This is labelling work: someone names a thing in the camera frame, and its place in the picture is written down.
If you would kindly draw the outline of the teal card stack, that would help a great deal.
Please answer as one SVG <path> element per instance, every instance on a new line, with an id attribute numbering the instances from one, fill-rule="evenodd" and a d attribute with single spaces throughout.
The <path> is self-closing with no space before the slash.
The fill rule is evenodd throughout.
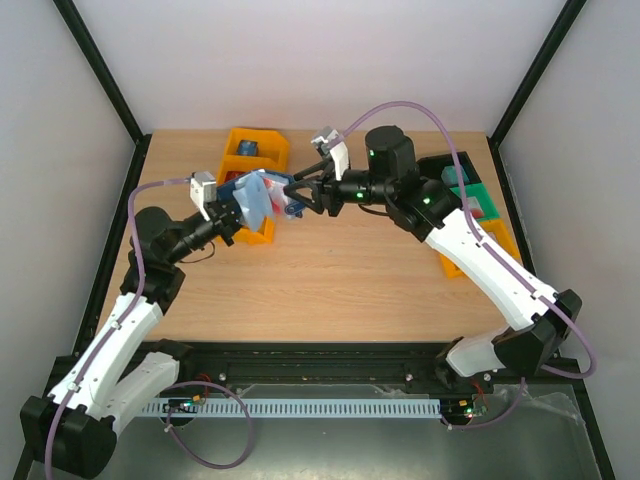
<path id="1" fill-rule="evenodd" d="M 461 170 L 461 178 L 464 185 L 469 183 L 469 177 L 464 169 Z M 458 176 L 456 167 L 454 165 L 444 167 L 441 173 L 441 179 L 449 187 L 457 185 Z"/>

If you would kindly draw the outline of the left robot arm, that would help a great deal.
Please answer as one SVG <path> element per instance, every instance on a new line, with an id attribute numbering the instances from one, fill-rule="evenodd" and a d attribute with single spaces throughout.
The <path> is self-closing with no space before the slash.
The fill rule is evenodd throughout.
<path id="1" fill-rule="evenodd" d="M 66 376 L 20 411 L 36 460 L 85 479 L 104 470 L 124 429 L 179 379 L 190 354 L 163 340 L 134 370 L 127 368 L 177 297 L 185 279 L 178 263 L 217 237 L 231 245 L 241 217 L 234 198 L 211 201 L 182 221 L 160 207 L 135 215 L 129 268 L 109 318 Z"/>

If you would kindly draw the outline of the black frame post right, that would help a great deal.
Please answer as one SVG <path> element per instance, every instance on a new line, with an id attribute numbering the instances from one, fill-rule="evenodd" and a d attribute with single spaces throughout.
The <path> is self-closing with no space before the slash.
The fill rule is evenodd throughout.
<path id="1" fill-rule="evenodd" d="M 488 139 L 491 150 L 500 148 L 524 106 L 537 87 L 555 54 L 570 32 L 587 0 L 567 0 L 546 34 L 541 46 Z"/>

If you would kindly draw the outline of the black frame post left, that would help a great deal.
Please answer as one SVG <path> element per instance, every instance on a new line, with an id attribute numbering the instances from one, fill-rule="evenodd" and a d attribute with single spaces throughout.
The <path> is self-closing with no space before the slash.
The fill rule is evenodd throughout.
<path id="1" fill-rule="evenodd" d="M 99 82 L 127 134 L 138 146 L 147 141 L 119 85 L 104 59 L 90 29 L 74 1 L 53 0 L 53 4 Z"/>

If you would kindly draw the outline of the green bin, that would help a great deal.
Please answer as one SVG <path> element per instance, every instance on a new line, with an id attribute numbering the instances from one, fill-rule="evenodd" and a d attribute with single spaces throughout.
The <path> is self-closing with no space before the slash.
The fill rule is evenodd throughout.
<path id="1" fill-rule="evenodd" d="M 465 185 L 465 194 L 466 198 L 476 197 L 483 207 L 485 217 L 481 219 L 475 219 L 476 221 L 483 222 L 488 220 L 495 220 L 500 217 L 497 207 L 495 206 L 483 183 Z"/>

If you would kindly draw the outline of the black bin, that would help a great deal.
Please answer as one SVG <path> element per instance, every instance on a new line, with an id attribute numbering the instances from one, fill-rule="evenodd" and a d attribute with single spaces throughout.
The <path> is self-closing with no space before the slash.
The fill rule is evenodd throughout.
<path id="1" fill-rule="evenodd" d="M 468 153 L 466 151 L 458 151 L 457 155 L 464 185 L 479 184 L 481 178 L 471 162 Z M 456 167 L 451 154 L 422 157 L 417 161 L 417 165 L 422 176 L 440 180 L 449 188 L 459 186 Z"/>

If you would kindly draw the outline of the blue leather card holder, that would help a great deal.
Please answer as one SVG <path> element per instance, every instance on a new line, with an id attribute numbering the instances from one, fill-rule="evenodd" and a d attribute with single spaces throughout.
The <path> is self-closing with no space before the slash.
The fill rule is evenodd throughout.
<path id="1" fill-rule="evenodd" d="M 284 188 L 294 183 L 292 175 L 264 168 L 254 169 L 217 188 L 220 201 L 235 200 L 241 211 L 241 224 L 252 232 L 261 229 L 265 219 L 277 215 L 301 218 L 305 206 L 288 197 Z"/>

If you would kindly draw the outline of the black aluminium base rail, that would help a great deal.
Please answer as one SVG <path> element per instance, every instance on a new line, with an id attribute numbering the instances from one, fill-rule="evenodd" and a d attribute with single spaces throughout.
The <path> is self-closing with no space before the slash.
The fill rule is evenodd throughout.
<path id="1" fill-rule="evenodd" d="M 436 398 L 470 395 L 477 386 L 491 389 L 504 380 L 550 382 L 550 372 L 525 366 L 528 355 L 509 357 L 500 367 L 483 367 L 469 378 L 446 363 L 451 344 L 435 343 L 229 343 L 162 339 L 144 342 L 133 353 L 105 347 L 85 377 L 115 384 L 149 353 L 179 363 L 178 381 L 207 377 L 227 388 L 252 384 L 390 384 L 409 394 Z"/>

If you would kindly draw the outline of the blue card stack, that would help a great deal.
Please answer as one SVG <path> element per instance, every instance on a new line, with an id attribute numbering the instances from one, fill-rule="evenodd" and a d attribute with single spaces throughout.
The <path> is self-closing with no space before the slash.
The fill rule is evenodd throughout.
<path id="1" fill-rule="evenodd" d="M 236 154 L 239 156 L 257 156 L 258 144 L 256 141 L 241 140 L 237 146 Z"/>

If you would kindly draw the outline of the white red card stack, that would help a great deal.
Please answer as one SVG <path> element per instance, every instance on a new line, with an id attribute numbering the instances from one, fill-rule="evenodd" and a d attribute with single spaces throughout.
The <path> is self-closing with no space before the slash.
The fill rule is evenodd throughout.
<path id="1" fill-rule="evenodd" d="M 483 207 L 476 197 L 468 197 L 467 204 L 474 219 L 481 219 L 485 217 Z"/>

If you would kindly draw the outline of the yellow three-compartment bin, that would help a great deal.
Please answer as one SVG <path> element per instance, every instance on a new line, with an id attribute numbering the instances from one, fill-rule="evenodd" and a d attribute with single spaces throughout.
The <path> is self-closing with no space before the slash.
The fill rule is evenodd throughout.
<path id="1" fill-rule="evenodd" d="M 236 149 L 241 140 L 256 141 L 258 155 L 237 155 Z M 289 152 L 288 140 L 276 130 L 233 128 L 227 138 L 218 170 L 218 187 L 254 169 L 264 168 L 284 172 L 287 170 Z M 273 241 L 274 230 L 275 220 L 270 219 L 265 219 L 261 229 L 257 232 L 252 232 L 242 225 L 242 228 L 235 234 L 234 241 L 249 245 L 268 244 Z"/>

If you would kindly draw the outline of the black frame post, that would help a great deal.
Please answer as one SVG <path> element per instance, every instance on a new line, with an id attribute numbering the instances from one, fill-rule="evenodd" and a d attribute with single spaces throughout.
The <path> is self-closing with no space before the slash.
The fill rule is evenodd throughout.
<path id="1" fill-rule="evenodd" d="M 53 0 L 53 4 L 99 82 L 127 134 L 138 146 L 147 141 L 119 85 L 104 59 L 90 29 L 74 1 Z"/>
<path id="2" fill-rule="evenodd" d="M 488 139 L 491 150 L 500 148 L 524 106 L 537 87 L 555 54 L 570 32 L 587 0 L 567 0 L 546 34 L 541 46 Z"/>

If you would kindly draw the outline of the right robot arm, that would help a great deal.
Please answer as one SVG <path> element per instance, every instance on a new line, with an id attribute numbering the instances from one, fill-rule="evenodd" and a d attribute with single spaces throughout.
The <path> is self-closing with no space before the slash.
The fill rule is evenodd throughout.
<path id="1" fill-rule="evenodd" d="M 475 219 L 444 183 L 424 176 L 412 140 L 396 126 L 365 136 L 368 167 L 351 168 L 337 132 L 325 128 L 313 144 L 321 162 L 295 175 L 285 194 L 310 210 L 337 216 L 347 203 L 382 205 L 387 216 L 418 241 L 446 256 L 496 305 L 505 327 L 454 340 L 442 353 L 436 379 L 455 392 L 478 373 L 508 369 L 528 378 L 567 338 L 582 307 L 571 289 L 556 291 L 528 272 Z"/>

